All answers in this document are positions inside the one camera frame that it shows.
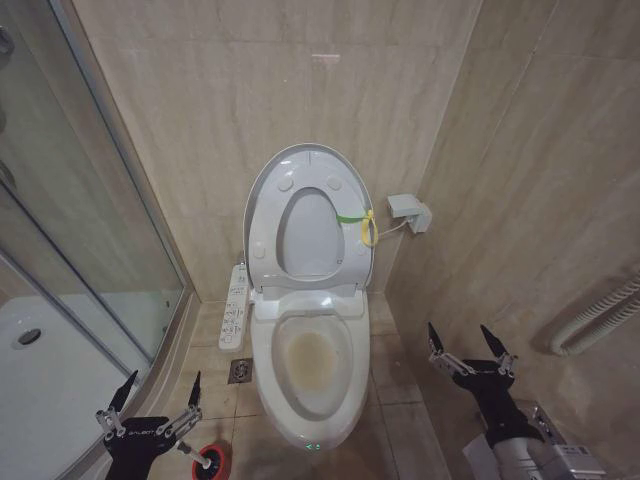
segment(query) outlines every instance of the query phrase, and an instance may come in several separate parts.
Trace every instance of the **yellow string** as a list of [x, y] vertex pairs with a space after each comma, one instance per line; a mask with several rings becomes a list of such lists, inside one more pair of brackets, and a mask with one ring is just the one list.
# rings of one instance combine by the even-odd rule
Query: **yellow string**
[[[369, 222], [373, 225], [373, 242], [369, 241]], [[362, 218], [362, 243], [367, 247], [373, 247], [378, 243], [378, 226], [373, 218], [373, 210], [367, 211], [367, 214]]]

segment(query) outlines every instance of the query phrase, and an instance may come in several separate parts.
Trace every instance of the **toilet lid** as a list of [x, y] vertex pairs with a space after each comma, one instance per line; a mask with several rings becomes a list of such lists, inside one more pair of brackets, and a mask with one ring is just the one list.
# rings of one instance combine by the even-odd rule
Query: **toilet lid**
[[319, 290], [364, 288], [373, 249], [361, 239], [369, 194], [353, 166], [316, 144], [289, 147], [256, 179], [244, 218], [244, 251], [253, 287]]

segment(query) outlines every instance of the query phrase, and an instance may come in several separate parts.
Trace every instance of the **shower enclosure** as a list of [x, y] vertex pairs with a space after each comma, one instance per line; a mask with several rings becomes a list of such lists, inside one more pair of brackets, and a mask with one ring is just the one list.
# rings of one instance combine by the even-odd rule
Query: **shower enclosure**
[[46, 2], [0, 0], [6, 478], [55, 478], [94, 444], [96, 410], [144, 379], [189, 293], [60, 22]]

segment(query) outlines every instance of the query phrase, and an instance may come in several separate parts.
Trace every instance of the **robotic arm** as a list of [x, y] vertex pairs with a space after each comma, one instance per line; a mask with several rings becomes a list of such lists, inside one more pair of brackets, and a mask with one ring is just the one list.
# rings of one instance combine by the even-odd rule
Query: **robotic arm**
[[429, 323], [429, 361], [475, 398], [487, 424], [486, 442], [498, 463], [497, 480], [601, 479], [605, 472], [586, 447], [545, 441], [529, 424], [509, 394], [518, 357], [487, 327], [480, 328], [493, 360], [460, 360], [446, 353]]
[[124, 407], [137, 373], [137, 370], [133, 372], [125, 384], [116, 390], [106, 411], [99, 410], [96, 413], [96, 419], [104, 430], [102, 442], [113, 458], [107, 480], [147, 478], [153, 461], [174, 446], [197, 463], [194, 476], [216, 478], [221, 467], [218, 453], [210, 450], [205, 457], [182, 441], [182, 437], [202, 420], [202, 410], [198, 406], [200, 372], [191, 389], [187, 408], [174, 420], [170, 421], [167, 417], [131, 417], [120, 422], [118, 414]]

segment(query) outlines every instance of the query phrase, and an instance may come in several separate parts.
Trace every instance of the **bidet control panel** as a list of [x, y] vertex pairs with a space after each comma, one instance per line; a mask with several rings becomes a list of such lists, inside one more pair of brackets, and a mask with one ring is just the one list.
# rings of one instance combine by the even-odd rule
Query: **bidet control panel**
[[235, 265], [231, 272], [227, 305], [220, 329], [218, 347], [227, 352], [237, 352], [242, 348], [247, 313], [249, 310], [249, 278], [244, 263]]

